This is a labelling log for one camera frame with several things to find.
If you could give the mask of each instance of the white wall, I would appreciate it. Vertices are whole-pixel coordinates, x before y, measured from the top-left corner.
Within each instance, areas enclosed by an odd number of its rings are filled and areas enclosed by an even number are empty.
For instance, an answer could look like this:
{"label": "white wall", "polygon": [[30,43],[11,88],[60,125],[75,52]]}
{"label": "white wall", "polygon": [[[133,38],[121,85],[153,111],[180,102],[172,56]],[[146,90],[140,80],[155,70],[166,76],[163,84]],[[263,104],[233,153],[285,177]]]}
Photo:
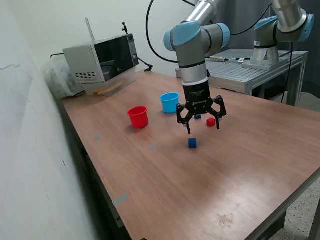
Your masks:
{"label": "white wall", "polygon": [[[28,40],[36,61],[43,66],[51,54],[91,40],[85,17],[95,39],[123,34],[122,22],[133,33],[138,55],[154,65],[154,71],[175,76],[177,64],[164,62],[150,50],[145,22],[150,0],[10,0],[9,4]],[[177,60],[163,44],[166,31],[183,21],[193,7],[181,0],[155,0],[149,19],[153,47],[167,58]]]}
{"label": "white wall", "polygon": [[55,101],[0,0],[0,239],[98,239]]}

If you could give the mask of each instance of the tiled floor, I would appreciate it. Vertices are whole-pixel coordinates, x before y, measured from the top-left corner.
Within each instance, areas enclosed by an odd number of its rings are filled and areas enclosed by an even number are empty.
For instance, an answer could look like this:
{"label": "tiled floor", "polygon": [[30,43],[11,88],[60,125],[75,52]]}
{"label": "tiled floor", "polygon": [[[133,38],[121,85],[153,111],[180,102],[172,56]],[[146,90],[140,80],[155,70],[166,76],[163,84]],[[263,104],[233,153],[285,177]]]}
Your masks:
{"label": "tiled floor", "polygon": [[[282,96],[274,99],[281,102]],[[300,108],[320,112],[320,99],[309,93],[302,93]],[[271,238],[272,240],[307,240],[320,199],[320,178],[289,207],[284,229]]]}

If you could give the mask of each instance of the red cup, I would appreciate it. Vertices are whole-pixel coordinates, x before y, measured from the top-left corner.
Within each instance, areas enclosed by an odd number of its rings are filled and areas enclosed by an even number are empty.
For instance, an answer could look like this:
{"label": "red cup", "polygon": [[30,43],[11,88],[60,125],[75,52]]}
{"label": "red cup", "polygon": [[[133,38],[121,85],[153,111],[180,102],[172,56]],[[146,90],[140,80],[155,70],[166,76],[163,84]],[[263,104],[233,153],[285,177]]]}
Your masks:
{"label": "red cup", "polygon": [[135,129],[142,129],[149,124],[147,111],[146,106],[135,106],[128,111],[128,116]]}

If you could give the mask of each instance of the robotic arm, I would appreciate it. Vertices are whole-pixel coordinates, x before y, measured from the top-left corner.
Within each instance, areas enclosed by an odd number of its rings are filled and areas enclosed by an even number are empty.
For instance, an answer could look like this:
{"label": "robotic arm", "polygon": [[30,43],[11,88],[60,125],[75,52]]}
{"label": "robotic arm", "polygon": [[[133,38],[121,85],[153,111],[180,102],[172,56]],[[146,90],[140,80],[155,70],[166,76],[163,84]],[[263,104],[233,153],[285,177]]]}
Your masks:
{"label": "robotic arm", "polygon": [[[189,121],[193,116],[209,113],[215,117],[219,129],[219,119],[227,114],[223,98],[210,96],[205,61],[205,56],[211,56],[230,40],[230,31],[225,24],[206,25],[216,15],[218,2],[200,0],[191,15],[164,36],[165,47],[176,52],[186,99],[186,104],[176,107],[177,121],[187,127],[189,134]],[[214,103],[220,105],[220,112],[212,108]],[[185,108],[188,114],[182,118],[181,112]]]}
{"label": "robotic arm", "polygon": [[[217,14],[221,1],[200,0],[185,21],[164,35],[165,47],[176,52],[186,99],[186,104],[176,106],[177,121],[187,127],[189,134],[189,121],[193,116],[209,113],[215,117],[219,129],[219,119],[227,114],[223,98],[210,96],[205,62],[205,57],[212,56],[230,41],[230,30],[225,24],[207,25]],[[298,0],[271,0],[271,3],[277,16],[263,19],[255,26],[255,50],[251,63],[263,64],[266,58],[279,61],[278,42],[304,41],[310,35],[314,16],[300,9]],[[274,47],[274,54],[267,54],[265,49]],[[220,112],[212,108],[214,103],[220,105]],[[181,112],[185,108],[188,114],[182,118]]]}
{"label": "robotic arm", "polygon": [[275,67],[286,64],[280,59],[278,43],[307,40],[314,25],[314,15],[301,9],[298,0],[271,0],[276,16],[260,20],[254,28],[254,52],[248,67]]}

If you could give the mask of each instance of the red cube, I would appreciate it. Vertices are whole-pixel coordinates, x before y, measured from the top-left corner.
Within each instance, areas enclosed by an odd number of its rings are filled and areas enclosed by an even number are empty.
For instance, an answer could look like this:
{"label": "red cube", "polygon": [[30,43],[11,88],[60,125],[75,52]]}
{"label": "red cube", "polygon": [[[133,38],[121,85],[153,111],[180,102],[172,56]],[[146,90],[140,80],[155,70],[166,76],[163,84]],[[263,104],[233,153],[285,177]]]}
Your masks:
{"label": "red cube", "polygon": [[214,118],[209,118],[207,121],[206,121],[206,125],[211,128],[211,127],[214,127],[216,125],[216,120]]}

